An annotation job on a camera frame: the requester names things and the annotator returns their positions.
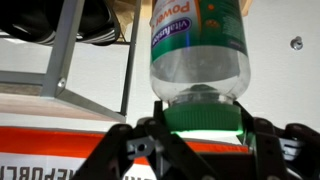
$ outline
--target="bottle neck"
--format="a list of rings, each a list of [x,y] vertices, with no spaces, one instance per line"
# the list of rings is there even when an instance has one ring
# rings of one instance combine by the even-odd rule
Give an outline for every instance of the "bottle neck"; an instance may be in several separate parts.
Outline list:
[[[233,99],[214,92],[189,92],[176,96],[169,106],[180,104],[233,104]]]

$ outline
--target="black mechanical part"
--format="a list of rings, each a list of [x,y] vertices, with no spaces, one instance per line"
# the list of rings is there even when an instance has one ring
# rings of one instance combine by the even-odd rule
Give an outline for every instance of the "black mechanical part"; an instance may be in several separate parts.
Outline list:
[[[133,160],[146,157],[157,179],[286,180],[319,179],[319,133],[307,126],[289,124],[285,130],[266,119],[254,119],[241,108],[245,132],[238,136],[248,153],[195,153],[163,124],[162,102],[153,118],[139,120],[136,128],[115,125],[73,180],[114,180],[124,177]]]

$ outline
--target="clear plastic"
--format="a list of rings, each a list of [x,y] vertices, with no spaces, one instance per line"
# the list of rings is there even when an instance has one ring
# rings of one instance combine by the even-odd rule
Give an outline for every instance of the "clear plastic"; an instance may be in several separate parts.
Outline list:
[[[248,57],[221,46],[192,46],[168,52],[151,64],[150,72],[153,91],[170,106],[232,104],[250,81]]]

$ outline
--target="white wall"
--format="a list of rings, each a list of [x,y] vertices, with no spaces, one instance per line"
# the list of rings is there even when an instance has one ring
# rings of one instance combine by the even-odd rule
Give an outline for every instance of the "white wall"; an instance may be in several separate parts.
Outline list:
[[[319,6],[320,1],[317,0],[308,3],[301,0],[253,2],[249,16],[244,19],[252,79],[249,89],[239,101],[254,116],[265,117],[280,127],[299,122],[320,131]],[[128,123],[132,125],[140,117],[152,115],[153,101],[156,100],[149,85],[149,34],[149,19],[142,18],[128,109]],[[290,48],[290,41],[296,36],[301,36],[304,42],[301,51]],[[102,104],[118,106],[126,52],[125,48],[105,48],[106,54],[114,53],[110,59],[108,56],[102,58],[93,50],[88,54],[82,51],[78,57],[81,60],[74,61],[74,75],[69,78],[68,86]],[[18,63],[13,63],[14,66],[32,67],[39,63],[17,59],[10,59],[10,62]],[[0,61],[2,69],[5,60],[1,58]],[[113,123],[2,113],[0,124],[106,131]]]

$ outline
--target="shelf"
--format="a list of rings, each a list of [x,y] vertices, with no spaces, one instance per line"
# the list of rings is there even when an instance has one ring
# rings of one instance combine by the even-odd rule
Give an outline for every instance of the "shelf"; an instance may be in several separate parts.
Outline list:
[[[84,2],[65,0],[46,73],[0,70],[0,112],[126,122],[141,0],[136,1],[130,42],[120,43],[130,47],[119,112],[66,86]]]

